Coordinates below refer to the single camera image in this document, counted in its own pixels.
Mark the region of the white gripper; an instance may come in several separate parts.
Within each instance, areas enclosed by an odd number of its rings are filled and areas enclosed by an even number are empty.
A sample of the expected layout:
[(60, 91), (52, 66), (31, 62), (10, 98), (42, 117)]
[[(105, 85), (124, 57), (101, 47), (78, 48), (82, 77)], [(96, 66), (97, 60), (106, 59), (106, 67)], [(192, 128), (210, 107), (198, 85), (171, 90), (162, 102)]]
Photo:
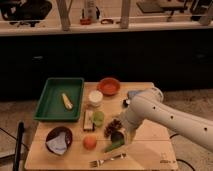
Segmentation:
[(127, 132), (133, 132), (138, 127), (136, 117), (132, 112), (122, 112), (119, 115), (119, 120)]

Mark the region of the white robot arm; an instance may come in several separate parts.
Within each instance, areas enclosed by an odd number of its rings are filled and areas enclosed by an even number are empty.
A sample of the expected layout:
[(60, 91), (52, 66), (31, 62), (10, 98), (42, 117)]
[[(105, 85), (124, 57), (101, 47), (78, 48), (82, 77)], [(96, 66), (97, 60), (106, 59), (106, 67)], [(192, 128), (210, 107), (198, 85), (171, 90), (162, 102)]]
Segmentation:
[(118, 116), (123, 128), (133, 133), (148, 119), (213, 152), (213, 121), (171, 108), (163, 103), (163, 98), (157, 87), (137, 93)]

